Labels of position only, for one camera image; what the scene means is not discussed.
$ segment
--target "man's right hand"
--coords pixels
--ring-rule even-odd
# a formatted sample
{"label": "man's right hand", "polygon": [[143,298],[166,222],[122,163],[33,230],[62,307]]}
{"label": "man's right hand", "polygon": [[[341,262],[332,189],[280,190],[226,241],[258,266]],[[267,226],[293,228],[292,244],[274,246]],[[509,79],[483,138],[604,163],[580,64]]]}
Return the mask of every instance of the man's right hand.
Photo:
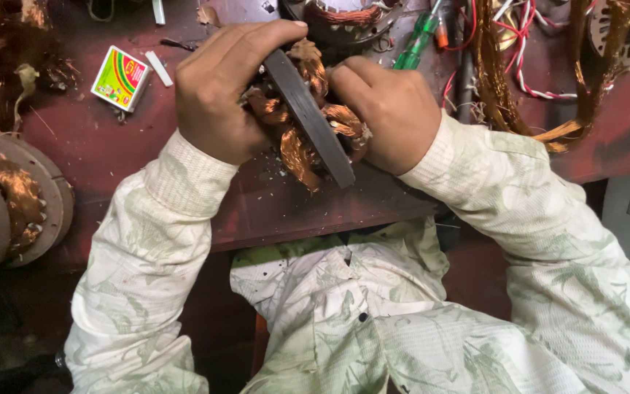
{"label": "man's right hand", "polygon": [[330,86],[373,133],[366,159],[393,175],[419,163],[434,142],[442,113],[416,71],[385,70],[355,56],[329,72]]}

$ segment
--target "red workbench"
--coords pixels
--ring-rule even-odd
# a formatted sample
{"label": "red workbench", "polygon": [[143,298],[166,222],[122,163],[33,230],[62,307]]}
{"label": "red workbench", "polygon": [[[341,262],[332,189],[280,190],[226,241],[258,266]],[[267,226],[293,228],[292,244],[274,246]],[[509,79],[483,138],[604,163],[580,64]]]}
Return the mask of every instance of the red workbench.
{"label": "red workbench", "polygon": [[[276,6],[276,0],[268,0]],[[66,41],[68,55],[80,71],[76,90],[64,96],[38,94],[31,102],[37,114],[24,108],[24,138],[47,154],[62,170],[75,191],[75,218],[61,245],[37,264],[53,271],[77,271],[86,267],[91,236],[103,219],[113,191],[126,176],[156,158],[176,128],[174,87],[166,88],[157,76],[144,92],[135,112],[120,125],[108,104],[89,93],[90,85],[110,45],[138,59],[154,50],[174,67],[187,55],[181,49],[158,45],[159,39],[201,41],[216,28],[196,22],[194,0],[167,0],[167,25],[154,23],[149,1],[135,9],[116,5],[111,23],[93,22],[80,2],[51,5],[55,31]],[[223,23],[267,21],[278,17],[262,7],[264,1],[204,0],[215,7]],[[397,46],[384,54],[384,65],[394,59],[419,11],[427,1],[411,0],[408,12],[390,35]],[[573,78],[565,58],[566,37],[549,37],[534,31],[526,50],[525,72],[537,90],[572,91]],[[431,47],[422,58],[422,71],[437,94],[458,64],[457,53],[438,55]],[[572,117],[572,104],[551,103],[517,95],[527,123],[551,128]],[[573,151],[553,158],[555,170],[575,182],[588,182],[630,172],[630,73],[622,76],[606,98],[593,135]],[[281,176],[281,163],[266,154],[242,166],[234,178],[220,212],[214,218],[213,248],[273,243],[346,229],[369,227],[432,214],[437,203],[397,179],[366,164],[355,166],[354,186],[338,190],[330,182],[323,191],[310,194],[291,175]]]}

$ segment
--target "screwdriver handle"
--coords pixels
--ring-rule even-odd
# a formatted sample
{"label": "screwdriver handle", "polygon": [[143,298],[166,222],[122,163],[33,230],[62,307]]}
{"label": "screwdriver handle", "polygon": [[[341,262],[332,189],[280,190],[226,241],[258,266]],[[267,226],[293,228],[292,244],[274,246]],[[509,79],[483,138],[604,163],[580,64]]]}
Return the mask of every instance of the screwdriver handle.
{"label": "screwdriver handle", "polygon": [[415,28],[412,36],[407,41],[407,46],[398,60],[396,60],[393,69],[396,70],[414,70],[419,65],[419,58],[429,42],[429,37],[434,34],[439,26],[439,18],[430,11],[420,14],[415,22]]}

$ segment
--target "hand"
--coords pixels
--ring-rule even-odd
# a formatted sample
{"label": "hand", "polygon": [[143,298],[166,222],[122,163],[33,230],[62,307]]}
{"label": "hand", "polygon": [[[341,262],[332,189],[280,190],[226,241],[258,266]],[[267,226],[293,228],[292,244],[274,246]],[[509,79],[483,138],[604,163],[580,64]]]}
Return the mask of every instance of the hand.
{"label": "hand", "polygon": [[373,134],[366,159],[393,175],[414,168],[434,142],[442,113],[416,71],[385,70],[354,56],[328,73],[340,100]]}
{"label": "hand", "polygon": [[193,146],[240,165],[269,147],[257,121],[237,101],[264,59],[307,34],[304,22],[224,27],[176,68],[179,132]]}

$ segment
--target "finger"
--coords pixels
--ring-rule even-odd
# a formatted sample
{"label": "finger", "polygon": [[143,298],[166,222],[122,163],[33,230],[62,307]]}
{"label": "finger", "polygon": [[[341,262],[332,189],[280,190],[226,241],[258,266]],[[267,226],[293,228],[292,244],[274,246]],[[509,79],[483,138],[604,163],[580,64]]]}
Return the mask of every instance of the finger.
{"label": "finger", "polygon": [[214,67],[218,61],[225,55],[230,47],[234,45],[237,40],[240,39],[245,33],[257,29],[258,27],[264,25],[264,23],[244,23],[244,24],[229,24],[228,26],[223,27],[219,31],[216,31],[212,36],[210,36],[206,42],[204,42],[194,53],[189,55],[188,58],[184,59],[181,63],[179,63],[180,67],[185,67],[190,63],[193,63],[199,57],[203,55],[210,55],[211,57],[217,58],[216,61],[208,61],[206,62],[212,63],[210,67]]}
{"label": "finger", "polygon": [[231,90],[241,93],[271,52],[304,38],[307,32],[307,25],[300,21],[279,19],[264,24],[237,40],[218,63],[217,70]]}
{"label": "finger", "polygon": [[390,75],[381,65],[362,56],[352,56],[342,62],[342,64],[349,67],[369,86],[375,85],[378,81]]}
{"label": "finger", "polygon": [[361,79],[352,69],[344,64],[328,71],[330,88],[337,93],[337,97],[351,108],[363,121],[371,114],[372,88]]}

